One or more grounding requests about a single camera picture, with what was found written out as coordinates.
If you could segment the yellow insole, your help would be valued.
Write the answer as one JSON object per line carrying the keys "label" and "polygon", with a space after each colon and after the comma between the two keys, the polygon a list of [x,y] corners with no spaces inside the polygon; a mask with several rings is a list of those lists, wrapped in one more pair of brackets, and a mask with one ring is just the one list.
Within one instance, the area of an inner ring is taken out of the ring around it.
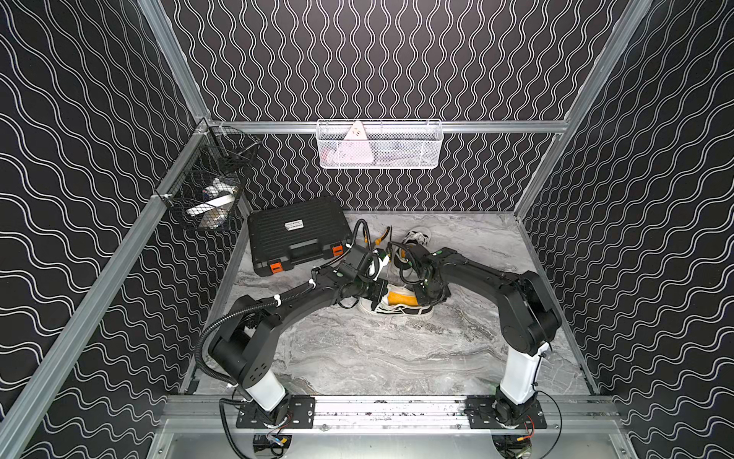
{"label": "yellow insole", "polygon": [[412,292],[398,292],[393,291],[387,295],[387,301],[390,306],[407,306],[407,307],[418,307],[419,302],[416,296]]}

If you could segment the black white sneaker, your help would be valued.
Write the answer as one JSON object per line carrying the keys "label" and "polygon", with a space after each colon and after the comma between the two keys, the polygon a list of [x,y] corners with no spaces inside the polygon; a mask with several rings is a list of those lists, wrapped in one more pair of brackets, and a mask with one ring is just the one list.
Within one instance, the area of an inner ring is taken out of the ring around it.
{"label": "black white sneaker", "polygon": [[408,233],[403,237],[403,240],[401,243],[403,245],[422,245],[426,246],[429,244],[430,239],[432,237],[432,232],[430,229],[425,227],[416,227],[413,229],[410,229]]}
{"label": "black white sneaker", "polygon": [[420,306],[420,304],[418,307],[390,306],[387,301],[387,295],[393,291],[403,293],[412,292],[404,287],[389,286],[388,292],[379,302],[375,303],[370,299],[360,298],[357,303],[357,308],[362,313],[372,317],[407,317],[407,319],[421,319],[422,321],[424,319],[427,321],[432,318],[433,306]]}

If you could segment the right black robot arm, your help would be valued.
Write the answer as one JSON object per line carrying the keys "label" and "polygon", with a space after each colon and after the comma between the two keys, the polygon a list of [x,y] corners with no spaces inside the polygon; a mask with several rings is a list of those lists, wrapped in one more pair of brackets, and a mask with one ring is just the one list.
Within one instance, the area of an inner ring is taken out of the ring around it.
{"label": "right black robot arm", "polygon": [[435,252],[421,245],[403,249],[408,265],[418,275],[417,297],[441,301],[458,285],[494,304],[501,335],[508,346],[500,398],[525,405],[535,397],[535,383],[542,355],[552,349],[562,319],[551,296],[542,291],[537,273],[509,273],[470,260],[457,251]]}

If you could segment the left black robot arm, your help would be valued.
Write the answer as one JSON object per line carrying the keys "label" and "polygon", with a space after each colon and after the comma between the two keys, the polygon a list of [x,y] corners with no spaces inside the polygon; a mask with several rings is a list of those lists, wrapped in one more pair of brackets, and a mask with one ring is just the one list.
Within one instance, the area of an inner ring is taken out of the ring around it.
{"label": "left black robot arm", "polygon": [[313,268],[303,284],[269,298],[242,296],[214,321],[197,344],[197,365],[210,377],[233,384],[267,413],[284,407],[288,392],[271,370],[280,337],[312,313],[343,300],[382,301],[382,271],[390,255],[353,246],[332,264]]}

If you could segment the black plastic tool case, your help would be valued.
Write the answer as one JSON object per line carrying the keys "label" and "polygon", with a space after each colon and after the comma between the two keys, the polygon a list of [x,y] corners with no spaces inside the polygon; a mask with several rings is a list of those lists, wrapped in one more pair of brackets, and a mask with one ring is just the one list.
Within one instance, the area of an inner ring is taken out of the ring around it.
{"label": "black plastic tool case", "polygon": [[352,229],[334,196],[261,210],[248,217],[252,268],[260,277],[341,256],[351,237]]}

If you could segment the pink triangular card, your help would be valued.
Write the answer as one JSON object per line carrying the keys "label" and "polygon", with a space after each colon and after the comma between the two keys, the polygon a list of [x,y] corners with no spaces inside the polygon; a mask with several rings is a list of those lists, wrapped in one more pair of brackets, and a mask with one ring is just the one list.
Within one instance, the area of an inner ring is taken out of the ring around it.
{"label": "pink triangular card", "polygon": [[375,155],[361,120],[353,122],[344,139],[338,142],[332,159],[343,168],[373,164]]}

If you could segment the white items in black basket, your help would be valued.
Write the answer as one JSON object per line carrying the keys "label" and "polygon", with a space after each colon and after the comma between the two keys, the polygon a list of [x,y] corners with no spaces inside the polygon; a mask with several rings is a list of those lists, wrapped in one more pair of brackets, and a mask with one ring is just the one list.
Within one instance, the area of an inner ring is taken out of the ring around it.
{"label": "white items in black basket", "polygon": [[202,202],[185,209],[187,216],[193,219],[196,229],[218,229],[227,222],[239,192],[234,179],[216,177],[204,187]]}

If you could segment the yellow handled pliers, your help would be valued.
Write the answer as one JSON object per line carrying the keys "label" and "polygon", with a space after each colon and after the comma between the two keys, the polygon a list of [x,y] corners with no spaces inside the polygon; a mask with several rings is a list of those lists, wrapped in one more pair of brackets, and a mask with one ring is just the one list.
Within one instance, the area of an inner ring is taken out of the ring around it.
{"label": "yellow handled pliers", "polygon": [[376,248],[382,244],[383,241],[386,241],[388,237],[392,233],[392,227],[388,226],[382,233],[380,233],[375,239],[372,238],[372,236],[368,233],[367,229],[363,232],[364,236],[364,242],[370,247],[370,248]]}

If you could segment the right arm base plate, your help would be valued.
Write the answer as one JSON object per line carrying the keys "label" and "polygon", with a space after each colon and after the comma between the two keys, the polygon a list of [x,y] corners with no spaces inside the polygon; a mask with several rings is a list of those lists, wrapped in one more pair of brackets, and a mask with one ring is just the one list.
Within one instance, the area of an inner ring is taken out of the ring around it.
{"label": "right arm base plate", "polygon": [[548,428],[544,410],[533,395],[516,405],[504,395],[468,396],[464,414],[472,430],[544,430]]}

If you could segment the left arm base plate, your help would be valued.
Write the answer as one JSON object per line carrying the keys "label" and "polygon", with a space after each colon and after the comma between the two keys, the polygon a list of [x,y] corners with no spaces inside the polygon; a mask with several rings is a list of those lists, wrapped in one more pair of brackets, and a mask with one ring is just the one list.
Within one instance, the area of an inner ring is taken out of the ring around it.
{"label": "left arm base plate", "polygon": [[306,395],[287,395],[273,410],[266,411],[256,402],[241,405],[236,424],[237,428],[265,430],[269,428],[312,428],[315,415],[315,397]]}

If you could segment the aluminium front rail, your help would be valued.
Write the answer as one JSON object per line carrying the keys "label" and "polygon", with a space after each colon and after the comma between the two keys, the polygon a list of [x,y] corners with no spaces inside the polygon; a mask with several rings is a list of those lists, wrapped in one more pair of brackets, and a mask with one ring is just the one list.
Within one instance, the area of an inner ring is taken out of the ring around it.
{"label": "aluminium front rail", "polygon": [[[285,432],[312,434],[508,434],[490,411],[487,396],[296,396]],[[601,396],[545,396],[515,432],[616,433],[619,412]],[[176,396],[164,409],[160,432],[219,433],[216,396]]]}

